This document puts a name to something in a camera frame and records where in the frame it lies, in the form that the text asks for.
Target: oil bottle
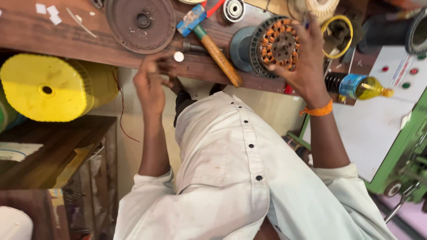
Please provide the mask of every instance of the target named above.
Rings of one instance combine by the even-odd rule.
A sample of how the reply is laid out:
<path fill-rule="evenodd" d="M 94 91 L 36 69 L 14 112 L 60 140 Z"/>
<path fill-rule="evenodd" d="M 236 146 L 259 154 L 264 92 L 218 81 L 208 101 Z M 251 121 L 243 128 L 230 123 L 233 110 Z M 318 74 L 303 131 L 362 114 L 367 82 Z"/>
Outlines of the oil bottle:
<path fill-rule="evenodd" d="M 328 73 L 325 77 L 326 89 L 338 93 L 339 99 L 346 97 L 366 100 L 377 96 L 391 97 L 394 91 L 383 87 L 380 82 L 368 75 Z"/>

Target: wooden workbench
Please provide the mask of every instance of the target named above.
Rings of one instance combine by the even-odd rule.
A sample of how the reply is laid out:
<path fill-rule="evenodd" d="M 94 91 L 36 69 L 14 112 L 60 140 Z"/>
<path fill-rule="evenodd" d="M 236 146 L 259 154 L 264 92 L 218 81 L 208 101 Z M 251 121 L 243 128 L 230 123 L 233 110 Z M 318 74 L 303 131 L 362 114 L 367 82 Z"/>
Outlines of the wooden workbench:
<path fill-rule="evenodd" d="M 175 8 L 176 22 L 188 13 L 193 5 L 187 5 L 178 0 L 171 0 Z M 206 9 L 210 9 L 217 0 L 209 0 Z M 43 3 L 46 7 L 55 5 L 59 10 L 62 22 L 57 26 L 49 20 L 49 14 L 37 14 L 36 3 Z M 68 7 L 75 15 L 82 17 L 82 23 L 97 38 L 94 38 L 82 29 L 66 11 Z M 9 48 L 26 52 L 49 54 L 73 59 L 81 59 L 123 67 L 137 68 L 145 55 L 127 50 L 114 38 L 105 18 L 105 8 L 95 8 L 89 0 L 26 0 L 3 1 L 0 9 L 0 48 Z M 246 15 L 238 23 L 226 24 L 218 10 L 209 19 L 201 24 L 215 43 L 225 49 L 228 57 L 230 40 L 235 32 L 244 26 L 257 26 L 262 21 L 273 16 L 270 12 L 246 4 Z M 163 52 L 179 51 L 184 38 L 178 33 Z M 201 43 L 194 34 L 190 34 L 186 41 Z M 353 65 L 359 61 L 359 54 L 355 55 Z M 203 53 L 185 53 L 183 62 L 175 62 L 178 76 L 197 80 L 218 82 L 231 85 L 226 75 L 215 61 Z M 363 72 L 368 74 L 370 68 Z M 283 79 L 268 79 L 256 75 L 254 72 L 238 71 L 244 80 L 243 87 L 262 91 L 283 93 L 285 83 Z"/>

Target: man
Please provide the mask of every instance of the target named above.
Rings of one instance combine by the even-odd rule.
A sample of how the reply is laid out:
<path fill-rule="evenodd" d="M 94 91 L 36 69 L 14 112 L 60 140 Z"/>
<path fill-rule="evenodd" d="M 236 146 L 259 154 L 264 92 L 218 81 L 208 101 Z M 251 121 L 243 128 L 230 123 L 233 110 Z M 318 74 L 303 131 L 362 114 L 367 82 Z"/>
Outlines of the man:
<path fill-rule="evenodd" d="M 175 193 L 161 120 L 161 84 L 172 85 L 159 77 L 173 70 L 167 59 L 145 60 L 134 77 L 144 114 L 143 156 L 132 191 L 120 201 L 114 239 L 395 239 L 326 111 L 319 26 L 311 18 L 308 30 L 295 28 L 297 70 L 270 70 L 312 112 L 314 169 L 237 97 L 219 91 L 196 102 L 180 91 L 175 137 L 182 165 Z"/>

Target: white shirt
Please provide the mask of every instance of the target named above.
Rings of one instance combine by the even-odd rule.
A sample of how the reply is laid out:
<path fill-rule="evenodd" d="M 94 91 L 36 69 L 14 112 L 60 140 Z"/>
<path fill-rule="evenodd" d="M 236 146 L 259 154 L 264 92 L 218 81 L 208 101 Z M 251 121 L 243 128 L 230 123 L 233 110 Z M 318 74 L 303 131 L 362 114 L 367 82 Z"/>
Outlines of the white shirt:
<path fill-rule="evenodd" d="M 175 138 L 182 165 L 135 175 L 115 240 L 253 239 L 265 216 L 281 239 L 396 239 L 354 164 L 310 169 L 240 99 L 218 92 L 188 106 Z"/>

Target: orange thread bracelet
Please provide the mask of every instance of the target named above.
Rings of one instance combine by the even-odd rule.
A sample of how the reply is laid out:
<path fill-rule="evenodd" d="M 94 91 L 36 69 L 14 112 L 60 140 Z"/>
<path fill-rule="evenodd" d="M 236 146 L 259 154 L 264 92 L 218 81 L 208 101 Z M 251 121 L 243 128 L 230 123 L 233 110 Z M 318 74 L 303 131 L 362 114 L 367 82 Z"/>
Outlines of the orange thread bracelet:
<path fill-rule="evenodd" d="M 332 99 L 322 108 L 309 110 L 308 107 L 305 107 L 304 110 L 299 112 L 299 115 L 302 116 L 303 113 L 306 113 L 315 117 L 321 117 L 330 114 L 330 112 L 332 112 Z"/>

